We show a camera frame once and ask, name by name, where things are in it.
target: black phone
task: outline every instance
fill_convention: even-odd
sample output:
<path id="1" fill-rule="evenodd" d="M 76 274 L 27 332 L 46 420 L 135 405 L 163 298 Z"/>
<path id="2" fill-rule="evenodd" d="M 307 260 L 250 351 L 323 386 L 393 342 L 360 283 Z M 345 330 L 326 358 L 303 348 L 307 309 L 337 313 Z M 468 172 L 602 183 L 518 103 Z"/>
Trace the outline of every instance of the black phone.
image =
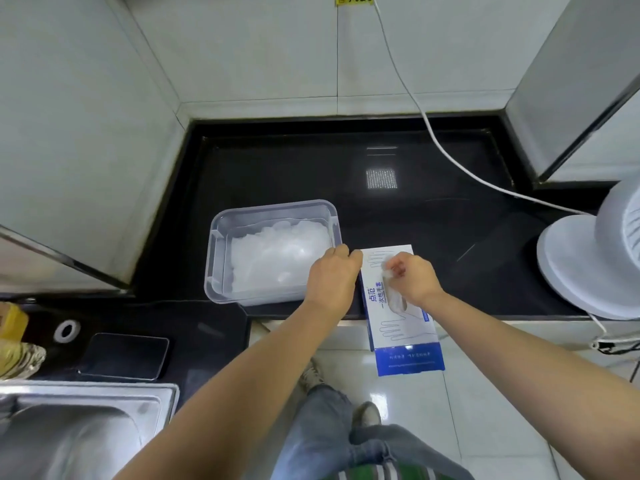
<path id="1" fill-rule="evenodd" d="M 96 333 L 89 340 L 78 373 L 87 376 L 154 381 L 160 377 L 169 339 Z"/>

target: jeans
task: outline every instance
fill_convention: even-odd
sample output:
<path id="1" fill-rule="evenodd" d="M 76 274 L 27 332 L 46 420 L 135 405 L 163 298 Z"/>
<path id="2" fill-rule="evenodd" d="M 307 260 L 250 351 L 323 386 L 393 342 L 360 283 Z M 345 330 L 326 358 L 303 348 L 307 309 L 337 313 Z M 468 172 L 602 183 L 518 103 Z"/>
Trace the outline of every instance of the jeans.
<path id="1" fill-rule="evenodd" d="M 316 386 L 300 405 L 271 480 L 320 480 L 359 465 L 396 461 L 421 465 L 456 480 L 473 480 L 457 463 L 396 424 L 351 428 L 347 396 Z"/>

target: roll of tape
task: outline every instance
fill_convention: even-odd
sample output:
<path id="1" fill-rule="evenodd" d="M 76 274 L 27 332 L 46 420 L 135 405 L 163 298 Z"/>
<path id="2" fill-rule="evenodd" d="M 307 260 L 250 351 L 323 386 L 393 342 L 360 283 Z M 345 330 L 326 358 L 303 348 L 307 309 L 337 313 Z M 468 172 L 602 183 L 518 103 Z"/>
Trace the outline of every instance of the roll of tape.
<path id="1" fill-rule="evenodd" d="M 65 320 L 58 325 L 53 333 L 53 340 L 59 344 L 68 344 L 80 333 L 80 322 L 77 320 Z"/>

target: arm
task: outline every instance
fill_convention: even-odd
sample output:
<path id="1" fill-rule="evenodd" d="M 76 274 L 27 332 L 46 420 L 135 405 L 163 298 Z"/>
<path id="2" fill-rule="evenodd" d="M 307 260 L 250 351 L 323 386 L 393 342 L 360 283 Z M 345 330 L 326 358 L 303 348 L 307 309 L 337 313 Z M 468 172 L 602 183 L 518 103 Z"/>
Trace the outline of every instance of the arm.
<path id="1" fill-rule="evenodd" d="M 446 294 L 431 263 L 400 253 L 391 286 L 431 314 L 482 373 L 588 479 L 636 479 L 640 391 L 606 369 Z"/>
<path id="2" fill-rule="evenodd" d="M 362 252 L 341 244 L 311 267 L 307 296 L 274 332 L 238 355 L 180 409 L 116 480 L 239 478 L 300 373 L 345 315 Z"/>

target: leg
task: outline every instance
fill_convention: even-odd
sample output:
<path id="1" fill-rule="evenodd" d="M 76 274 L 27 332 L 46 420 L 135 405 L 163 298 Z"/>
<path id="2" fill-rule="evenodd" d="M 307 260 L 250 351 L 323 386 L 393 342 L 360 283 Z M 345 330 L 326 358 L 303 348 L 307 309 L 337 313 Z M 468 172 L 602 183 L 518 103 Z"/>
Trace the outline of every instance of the leg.
<path id="1" fill-rule="evenodd" d="M 459 480 L 473 480 L 471 474 L 462 466 L 396 424 L 356 428 L 351 432 L 350 439 L 353 444 L 363 446 L 377 445 L 382 441 L 388 447 L 389 455 L 400 463 L 433 468 L 438 473 Z"/>
<path id="2" fill-rule="evenodd" d="M 348 467 L 353 405 L 327 385 L 311 389 L 296 414 L 271 480 L 320 479 Z"/>

